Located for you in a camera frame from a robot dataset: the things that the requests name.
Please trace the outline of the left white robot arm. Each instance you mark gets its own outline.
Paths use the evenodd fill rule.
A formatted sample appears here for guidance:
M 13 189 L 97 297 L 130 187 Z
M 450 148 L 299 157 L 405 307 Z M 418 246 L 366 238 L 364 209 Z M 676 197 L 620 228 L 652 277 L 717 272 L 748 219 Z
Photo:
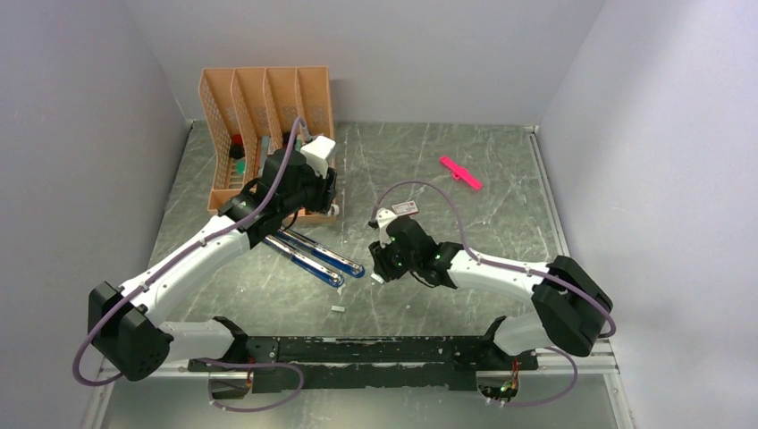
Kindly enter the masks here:
M 330 166 L 335 143 L 318 137 L 300 150 L 270 155 L 264 174 L 230 198 L 190 240 L 144 273 L 115 287 L 102 282 L 88 296 L 88 344 L 129 381 L 165 362 L 210 358 L 224 371 L 244 366 L 247 336 L 225 317 L 202 323 L 167 318 L 200 283 L 282 229 L 306 208 L 326 214 L 335 196 Z

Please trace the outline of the blue stapler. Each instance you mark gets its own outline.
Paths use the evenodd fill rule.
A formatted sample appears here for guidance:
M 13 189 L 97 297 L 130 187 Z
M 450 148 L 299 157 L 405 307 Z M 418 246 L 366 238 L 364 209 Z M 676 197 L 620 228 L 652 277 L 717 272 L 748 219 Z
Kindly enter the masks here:
M 293 264 L 312 274 L 317 279 L 328 284 L 329 286 L 338 289 L 344 283 L 344 278 L 339 272 L 333 270 L 332 268 L 327 268 L 325 265 L 317 262 L 313 258 L 306 256 L 295 247 L 289 244 L 285 244 L 282 240 L 276 239 L 274 237 L 265 237 L 263 239 L 263 242 L 270 248 L 274 248 L 281 254 L 285 255 Z
M 336 251 L 299 232 L 281 229 L 277 232 L 277 237 L 306 250 L 316 259 L 327 263 L 351 277 L 361 278 L 365 275 L 366 269 L 362 264 L 338 254 Z

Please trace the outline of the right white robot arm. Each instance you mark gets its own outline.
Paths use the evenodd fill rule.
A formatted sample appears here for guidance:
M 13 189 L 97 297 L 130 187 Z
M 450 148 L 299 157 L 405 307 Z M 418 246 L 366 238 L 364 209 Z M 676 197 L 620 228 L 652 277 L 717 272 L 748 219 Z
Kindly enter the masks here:
M 369 251 L 374 271 L 390 282 L 409 273 L 429 288 L 483 290 L 515 299 L 528 313 L 495 323 L 482 347 L 484 362 L 505 369 L 517 354 L 555 347 L 587 357 L 608 325 L 613 304 L 571 257 L 528 263 L 486 255 L 457 242 L 436 242 L 408 215 L 382 209 L 370 221 L 379 232 Z

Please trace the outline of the red white staple box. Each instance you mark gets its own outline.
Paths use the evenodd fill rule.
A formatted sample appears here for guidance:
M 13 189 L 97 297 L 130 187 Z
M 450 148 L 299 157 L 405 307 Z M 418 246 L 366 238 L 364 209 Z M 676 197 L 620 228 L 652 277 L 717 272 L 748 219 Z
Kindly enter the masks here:
M 414 215 L 419 212 L 418 205 L 414 200 L 392 205 L 392 211 L 396 215 Z

